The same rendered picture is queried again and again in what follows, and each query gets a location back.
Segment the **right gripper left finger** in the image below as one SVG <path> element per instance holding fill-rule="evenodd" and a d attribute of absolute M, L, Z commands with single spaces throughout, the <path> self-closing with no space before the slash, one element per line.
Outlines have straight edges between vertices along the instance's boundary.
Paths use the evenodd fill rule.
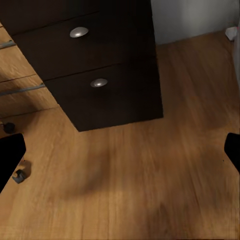
<path fill-rule="evenodd" d="M 0 193 L 26 152 L 21 133 L 0 139 Z"/>

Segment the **swivel chair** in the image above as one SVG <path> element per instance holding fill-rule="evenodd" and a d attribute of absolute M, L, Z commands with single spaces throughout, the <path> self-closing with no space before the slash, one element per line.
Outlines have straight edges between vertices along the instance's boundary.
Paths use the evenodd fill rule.
<path fill-rule="evenodd" d="M 4 122 L 2 122 L 0 120 L 0 126 L 3 127 L 3 130 L 7 133 L 7 134 L 13 134 L 14 130 L 16 128 L 16 125 L 14 123 L 7 123 L 5 124 Z M 18 184 L 20 184 L 24 179 L 27 178 L 27 174 L 22 170 L 19 169 L 16 172 L 12 173 L 12 179 L 17 182 Z"/>

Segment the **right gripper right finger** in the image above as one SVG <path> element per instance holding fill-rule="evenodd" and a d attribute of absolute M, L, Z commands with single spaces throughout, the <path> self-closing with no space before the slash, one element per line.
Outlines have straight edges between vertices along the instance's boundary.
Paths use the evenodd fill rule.
<path fill-rule="evenodd" d="M 240 173 L 240 135 L 229 133 L 225 141 L 224 151 Z"/>

